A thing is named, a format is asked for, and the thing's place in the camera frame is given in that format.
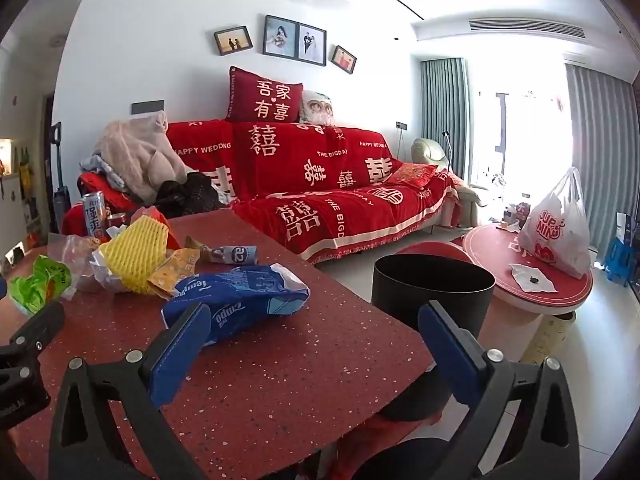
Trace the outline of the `blue tissue pack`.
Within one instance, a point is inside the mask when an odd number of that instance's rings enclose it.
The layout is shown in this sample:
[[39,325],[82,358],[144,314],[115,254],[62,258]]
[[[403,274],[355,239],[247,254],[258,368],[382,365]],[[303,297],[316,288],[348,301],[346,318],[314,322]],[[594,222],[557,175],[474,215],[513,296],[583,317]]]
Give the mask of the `blue tissue pack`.
[[219,273],[199,273],[176,285],[177,295],[162,307],[166,326],[178,321],[191,304],[206,304],[210,320],[205,343],[228,339],[270,316],[298,312],[310,297],[309,287],[279,263],[237,266]]

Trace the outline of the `orange snack wrapper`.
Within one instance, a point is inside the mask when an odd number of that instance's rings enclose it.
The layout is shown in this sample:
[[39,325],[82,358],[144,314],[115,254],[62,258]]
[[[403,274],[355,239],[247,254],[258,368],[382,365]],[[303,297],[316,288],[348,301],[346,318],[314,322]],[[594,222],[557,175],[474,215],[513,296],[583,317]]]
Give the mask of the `orange snack wrapper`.
[[160,264],[146,282],[157,296],[170,299],[177,295],[177,284],[195,273],[200,251],[194,248],[181,248]]

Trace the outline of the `white plastic shopping bag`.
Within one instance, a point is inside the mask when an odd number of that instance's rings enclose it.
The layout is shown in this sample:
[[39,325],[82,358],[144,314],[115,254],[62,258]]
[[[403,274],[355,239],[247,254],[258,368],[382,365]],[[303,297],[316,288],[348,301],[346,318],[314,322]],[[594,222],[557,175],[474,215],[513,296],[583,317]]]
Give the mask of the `white plastic shopping bag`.
[[589,271],[590,231],[576,167],[534,207],[518,233],[518,244],[572,278],[580,280]]

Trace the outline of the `red round coffee table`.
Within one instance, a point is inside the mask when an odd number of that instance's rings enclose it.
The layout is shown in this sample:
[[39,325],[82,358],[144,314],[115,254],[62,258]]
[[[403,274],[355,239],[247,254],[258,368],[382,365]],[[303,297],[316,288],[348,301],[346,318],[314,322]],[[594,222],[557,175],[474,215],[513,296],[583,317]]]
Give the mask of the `red round coffee table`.
[[480,343],[511,361],[539,362],[558,352],[592,291],[592,274],[573,278],[526,252],[518,234],[498,226],[472,229],[462,247],[496,279]]

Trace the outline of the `small photo frame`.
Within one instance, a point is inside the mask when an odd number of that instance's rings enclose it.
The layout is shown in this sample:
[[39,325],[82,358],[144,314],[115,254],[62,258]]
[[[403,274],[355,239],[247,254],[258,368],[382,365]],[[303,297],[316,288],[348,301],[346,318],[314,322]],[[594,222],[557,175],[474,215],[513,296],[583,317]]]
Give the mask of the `small photo frame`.
[[331,56],[331,63],[351,75],[355,70],[357,58],[343,47],[335,46]]
[[250,50],[253,41],[246,26],[236,26],[214,32],[215,44],[221,56]]

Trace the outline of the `black clothing pile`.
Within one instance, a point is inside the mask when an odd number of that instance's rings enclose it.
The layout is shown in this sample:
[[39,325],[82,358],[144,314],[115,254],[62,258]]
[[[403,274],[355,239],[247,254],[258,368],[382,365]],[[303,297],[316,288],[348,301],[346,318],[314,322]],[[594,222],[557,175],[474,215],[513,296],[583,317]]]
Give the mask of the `black clothing pile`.
[[157,192],[154,206],[167,218],[201,214],[222,207],[212,179],[200,172],[190,172],[186,182],[165,181]]

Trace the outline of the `red dotted plastic bag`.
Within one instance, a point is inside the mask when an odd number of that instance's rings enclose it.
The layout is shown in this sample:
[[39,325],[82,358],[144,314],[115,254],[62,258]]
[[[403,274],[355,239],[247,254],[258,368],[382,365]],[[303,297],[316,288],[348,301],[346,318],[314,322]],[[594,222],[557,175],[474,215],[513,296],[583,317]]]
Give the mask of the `red dotted plastic bag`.
[[168,220],[166,217],[155,207],[140,207],[138,210],[134,212],[131,216],[130,223],[134,223],[139,218],[149,217],[157,222],[160,222],[168,229],[168,239],[167,239],[167,248],[170,250],[177,250],[181,248],[180,243],[175,236],[175,232],[171,229]]

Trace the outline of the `red curved stool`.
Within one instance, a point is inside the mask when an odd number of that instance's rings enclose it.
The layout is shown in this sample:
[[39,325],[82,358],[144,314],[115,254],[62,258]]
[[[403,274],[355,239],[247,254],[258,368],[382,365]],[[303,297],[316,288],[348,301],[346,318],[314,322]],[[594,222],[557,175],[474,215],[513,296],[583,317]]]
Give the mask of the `red curved stool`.
[[442,242],[441,240],[427,240],[402,248],[398,255],[416,254],[439,256],[467,263],[472,263],[471,257],[458,244],[453,242]]

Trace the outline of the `white napkin on table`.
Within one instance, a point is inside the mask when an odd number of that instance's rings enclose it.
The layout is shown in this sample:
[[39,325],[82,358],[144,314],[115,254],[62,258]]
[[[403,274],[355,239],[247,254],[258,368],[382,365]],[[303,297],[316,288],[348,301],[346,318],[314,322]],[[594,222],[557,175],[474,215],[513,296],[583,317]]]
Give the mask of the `white napkin on table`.
[[511,263],[510,268],[512,278],[523,292],[534,292],[535,294],[539,294],[540,292],[556,294],[558,292],[552,281],[538,268],[524,266],[524,264],[519,263]]

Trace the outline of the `green plastic wrapper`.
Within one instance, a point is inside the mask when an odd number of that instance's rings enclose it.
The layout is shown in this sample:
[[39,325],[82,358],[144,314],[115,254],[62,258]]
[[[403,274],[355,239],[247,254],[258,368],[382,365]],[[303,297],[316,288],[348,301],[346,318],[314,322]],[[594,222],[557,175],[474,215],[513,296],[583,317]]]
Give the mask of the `green plastic wrapper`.
[[32,274],[9,282],[9,296],[28,314],[36,314],[49,301],[61,296],[70,284],[72,274],[64,263],[38,256],[32,265]]

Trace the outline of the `double wedding photo frame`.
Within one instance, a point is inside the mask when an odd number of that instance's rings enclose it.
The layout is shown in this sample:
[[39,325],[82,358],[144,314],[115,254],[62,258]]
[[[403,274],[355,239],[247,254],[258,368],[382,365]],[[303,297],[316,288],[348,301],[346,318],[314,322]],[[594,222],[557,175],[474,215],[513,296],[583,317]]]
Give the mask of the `double wedding photo frame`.
[[326,66],[326,31],[311,25],[267,14],[262,53],[318,66]]

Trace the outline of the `small red embroidered cushion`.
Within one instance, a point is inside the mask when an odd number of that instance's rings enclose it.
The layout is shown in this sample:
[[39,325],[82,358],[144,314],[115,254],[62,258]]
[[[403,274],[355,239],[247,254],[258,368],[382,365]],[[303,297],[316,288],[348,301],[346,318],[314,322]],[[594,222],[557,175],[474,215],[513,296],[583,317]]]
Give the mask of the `small red embroidered cushion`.
[[386,184],[408,185],[416,190],[423,190],[438,170],[437,165],[415,164],[404,162],[385,181]]

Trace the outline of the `silver drink can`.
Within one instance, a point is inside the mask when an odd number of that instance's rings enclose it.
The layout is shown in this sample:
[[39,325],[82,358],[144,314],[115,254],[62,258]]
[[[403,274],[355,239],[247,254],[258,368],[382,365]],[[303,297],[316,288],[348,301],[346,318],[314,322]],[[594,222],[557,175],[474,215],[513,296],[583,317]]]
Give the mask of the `silver drink can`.
[[103,238],[107,217],[104,194],[101,191],[85,194],[81,197],[81,203],[88,235]]

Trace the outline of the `black upright vacuum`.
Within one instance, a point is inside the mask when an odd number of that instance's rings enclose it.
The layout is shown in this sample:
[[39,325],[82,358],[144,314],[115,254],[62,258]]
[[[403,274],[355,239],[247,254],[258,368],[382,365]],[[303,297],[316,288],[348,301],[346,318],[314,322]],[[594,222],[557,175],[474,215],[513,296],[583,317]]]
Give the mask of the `black upright vacuum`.
[[56,182],[58,187],[53,193],[53,208],[55,215],[56,227],[58,232],[63,231],[63,220],[66,212],[70,210],[70,192],[68,187],[64,184],[63,168],[62,168],[62,122],[56,122],[50,128],[50,143],[55,149],[55,162],[56,162]]

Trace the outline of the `blue a2 milk pouch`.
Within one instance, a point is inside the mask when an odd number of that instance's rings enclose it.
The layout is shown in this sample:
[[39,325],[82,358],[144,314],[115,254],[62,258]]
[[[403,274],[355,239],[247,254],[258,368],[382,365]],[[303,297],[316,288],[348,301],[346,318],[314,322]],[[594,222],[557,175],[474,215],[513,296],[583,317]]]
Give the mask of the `blue a2 milk pouch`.
[[210,263],[229,266],[254,266],[258,263],[256,246],[217,246],[209,247],[193,237],[186,237],[186,248],[197,249],[201,258]]

